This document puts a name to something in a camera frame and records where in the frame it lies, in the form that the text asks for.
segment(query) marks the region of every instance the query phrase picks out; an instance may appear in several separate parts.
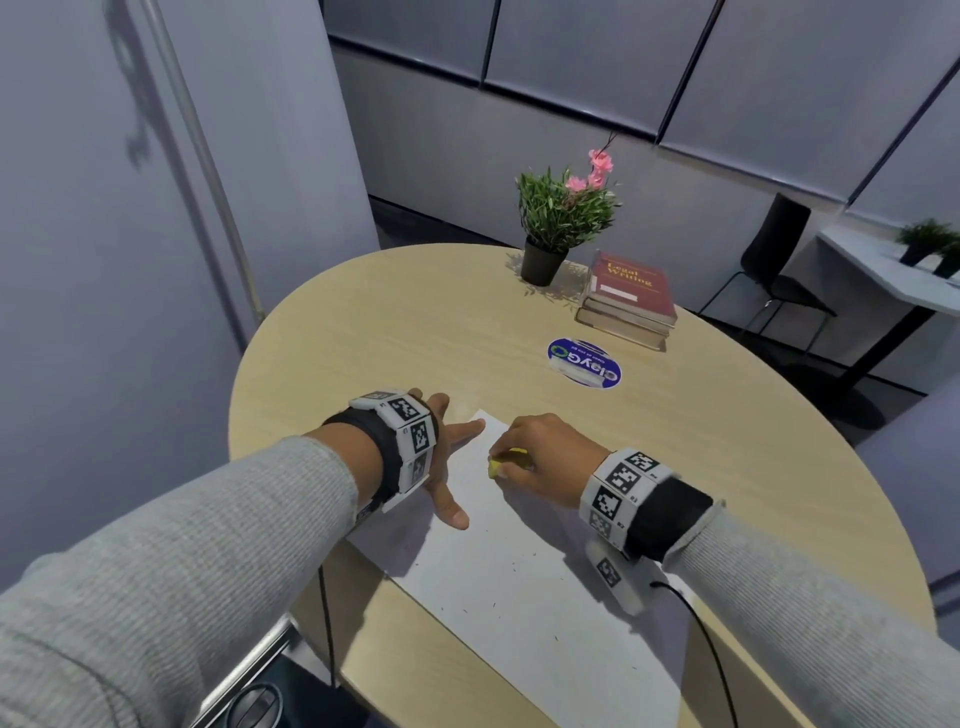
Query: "book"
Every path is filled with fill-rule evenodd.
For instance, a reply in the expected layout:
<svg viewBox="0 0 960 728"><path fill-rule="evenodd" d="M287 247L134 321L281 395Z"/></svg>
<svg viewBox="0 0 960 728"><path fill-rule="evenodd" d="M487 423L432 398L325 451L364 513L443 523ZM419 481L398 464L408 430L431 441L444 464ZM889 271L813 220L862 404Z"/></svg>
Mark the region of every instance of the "book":
<svg viewBox="0 0 960 728"><path fill-rule="evenodd" d="M648 319L646 316L641 316L638 313L629 313L624 311L622 308L617 308L609 303L603 303L602 301L597 301L596 299L592 299L590 297L585 297L581 306L591 311L596 311L597 313L613 316L614 319L626 321L628 324L649 328L651 331L655 331L663 336L669 336L670 331L673 330L673 327L669 324L662 324L659 321Z"/></svg>
<svg viewBox="0 0 960 728"><path fill-rule="evenodd" d="M597 254L584 297L588 299L670 327L677 323L677 309L663 271L616 255Z"/></svg>
<svg viewBox="0 0 960 728"><path fill-rule="evenodd" d="M621 319L613 318L613 316L591 311L589 308L583 307L577 311L576 316L573 318L581 324L586 324L589 327L611 333L614 336L619 336L621 339L632 341L648 349L653 349L658 352L666 351L666 336L652 331L649 328L639 327Z"/></svg>

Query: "yellow sponge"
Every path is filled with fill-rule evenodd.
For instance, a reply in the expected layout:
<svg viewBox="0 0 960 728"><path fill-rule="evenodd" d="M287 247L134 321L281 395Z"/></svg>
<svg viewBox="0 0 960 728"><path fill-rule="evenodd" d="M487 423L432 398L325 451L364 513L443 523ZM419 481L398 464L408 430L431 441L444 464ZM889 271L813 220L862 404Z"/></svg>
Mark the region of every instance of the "yellow sponge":
<svg viewBox="0 0 960 728"><path fill-rule="evenodd" d="M496 478L496 469L500 463L517 463L521 468L530 470L534 467L534 461L530 454L523 448L510 448L499 457L492 457L487 464L487 476Z"/></svg>

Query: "small potted plant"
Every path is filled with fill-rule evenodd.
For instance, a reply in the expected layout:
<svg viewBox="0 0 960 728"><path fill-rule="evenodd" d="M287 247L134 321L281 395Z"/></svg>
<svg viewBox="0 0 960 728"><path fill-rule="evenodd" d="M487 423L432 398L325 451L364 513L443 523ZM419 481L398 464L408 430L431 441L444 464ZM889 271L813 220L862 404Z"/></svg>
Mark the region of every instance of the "small potted plant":
<svg viewBox="0 0 960 728"><path fill-rule="evenodd" d="M954 234L952 242L940 249L940 264L933 271L934 276L942 279L953 278L960 271L960 234Z"/></svg>
<svg viewBox="0 0 960 728"><path fill-rule="evenodd" d="M938 223L932 217L900 230L897 240L906 246L900 257L903 265L917 265L928 255L943 250L958 239L957 232L947 223Z"/></svg>
<svg viewBox="0 0 960 728"><path fill-rule="evenodd" d="M590 174L574 177L570 168L553 179L550 169L536 176L524 172L516 181L520 192L520 225L527 233L520 277L534 285L550 285L571 248L583 245L613 224L619 206L607 187L613 162L607 145L591 149Z"/></svg>

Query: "forearm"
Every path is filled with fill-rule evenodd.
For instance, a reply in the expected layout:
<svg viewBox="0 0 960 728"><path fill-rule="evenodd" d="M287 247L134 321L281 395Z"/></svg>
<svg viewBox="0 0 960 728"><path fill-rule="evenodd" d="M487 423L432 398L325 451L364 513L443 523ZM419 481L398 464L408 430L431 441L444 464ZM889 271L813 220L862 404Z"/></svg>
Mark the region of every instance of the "forearm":
<svg viewBox="0 0 960 728"><path fill-rule="evenodd" d="M960 725L960 653L726 511L664 565L819 728Z"/></svg>
<svg viewBox="0 0 960 728"><path fill-rule="evenodd" d="M180 725L353 524L339 456L291 438L116 521L0 596L0 725Z"/></svg>

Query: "blue circular sticker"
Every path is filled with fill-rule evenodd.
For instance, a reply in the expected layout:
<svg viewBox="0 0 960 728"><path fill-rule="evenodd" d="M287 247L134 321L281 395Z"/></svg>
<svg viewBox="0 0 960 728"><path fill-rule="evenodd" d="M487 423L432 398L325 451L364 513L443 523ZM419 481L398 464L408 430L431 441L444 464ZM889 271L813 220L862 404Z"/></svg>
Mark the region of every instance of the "blue circular sticker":
<svg viewBox="0 0 960 728"><path fill-rule="evenodd" d="M620 365L600 347L580 339L555 339L546 350L550 368L577 384L610 389L620 383Z"/></svg>

